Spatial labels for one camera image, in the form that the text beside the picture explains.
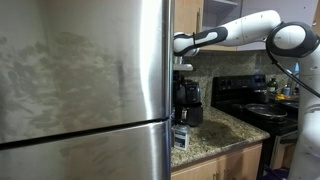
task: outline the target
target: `wall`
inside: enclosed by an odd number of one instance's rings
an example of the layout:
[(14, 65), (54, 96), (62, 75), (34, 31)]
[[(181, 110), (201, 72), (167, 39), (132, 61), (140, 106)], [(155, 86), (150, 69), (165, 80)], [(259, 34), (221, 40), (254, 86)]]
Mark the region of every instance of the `wall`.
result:
[[(296, 60), (291, 58), (279, 58), (279, 63), (285, 68), (293, 70)], [(201, 88), (201, 100), (204, 106), (210, 106), (212, 79), (216, 76), (234, 76), (250, 74), (266, 74), (267, 80), (275, 77), (279, 87), (288, 82), (288, 77), (275, 65), (271, 64), (265, 51), (242, 52), (200, 52), (197, 56), (184, 58), (185, 63), (192, 64), (195, 71), (181, 72), (186, 79), (199, 82)]]

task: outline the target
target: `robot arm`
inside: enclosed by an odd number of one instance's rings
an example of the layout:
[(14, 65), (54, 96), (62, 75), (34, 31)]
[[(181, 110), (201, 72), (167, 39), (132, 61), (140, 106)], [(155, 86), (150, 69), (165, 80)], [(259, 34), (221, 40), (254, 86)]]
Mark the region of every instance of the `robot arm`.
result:
[(281, 23), (275, 11), (259, 12), (198, 34), (178, 34), (174, 37), (174, 54), (183, 56), (190, 50), (211, 44), (238, 46), (262, 40), (266, 40), (266, 50), (273, 64), (289, 77), (290, 72), (284, 70), (272, 54), (297, 58), (299, 76), (304, 82), (298, 82), (301, 85), (300, 136), (289, 179), (320, 180), (320, 94), (317, 93), (320, 92), (320, 40), (308, 25)]
[(239, 46), (265, 40), (280, 23), (279, 14), (269, 10), (251, 14), (197, 34), (178, 34), (174, 37), (174, 55), (183, 56), (192, 49), (211, 44)]

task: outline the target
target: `pot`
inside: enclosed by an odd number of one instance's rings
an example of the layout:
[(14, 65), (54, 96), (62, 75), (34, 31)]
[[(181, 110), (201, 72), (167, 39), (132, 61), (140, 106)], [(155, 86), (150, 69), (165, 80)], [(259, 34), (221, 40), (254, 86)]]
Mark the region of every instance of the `pot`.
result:
[(245, 108), (255, 116), (267, 120), (282, 121), (287, 116), (287, 112), (266, 104), (247, 104)]
[(269, 93), (267, 93), (267, 90), (255, 90), (253, 96), (259, 103), (269, 102)]

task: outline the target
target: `white cabinet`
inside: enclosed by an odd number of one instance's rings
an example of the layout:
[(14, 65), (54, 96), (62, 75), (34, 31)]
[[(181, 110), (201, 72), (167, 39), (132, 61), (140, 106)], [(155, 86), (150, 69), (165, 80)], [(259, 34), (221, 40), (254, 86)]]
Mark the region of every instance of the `white cabinet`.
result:
[[(240, 18), (242, 0), (204, 0), (202, 30), (212, 29), (219, 25)], [(206, 46), (201, 50), (235, 51), (236, 47)]]
[[(299, 21), (312, 26), (318, 0), (243, 0), (241, 16), (264, 10), (275, 10), (284, 22)], [(237, 48), (238, 51), (265, 49), (262, 42)]]

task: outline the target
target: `refrigerator door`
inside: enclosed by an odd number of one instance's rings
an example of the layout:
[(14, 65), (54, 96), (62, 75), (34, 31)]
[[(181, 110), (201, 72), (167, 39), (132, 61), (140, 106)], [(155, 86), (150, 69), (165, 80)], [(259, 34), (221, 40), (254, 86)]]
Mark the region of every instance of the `refrigerator door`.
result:
[(169, 121), (0, 151), (0, 179), (170, 179)]
[(0, 144), (169, 117), (169, 0), (0, 0)]

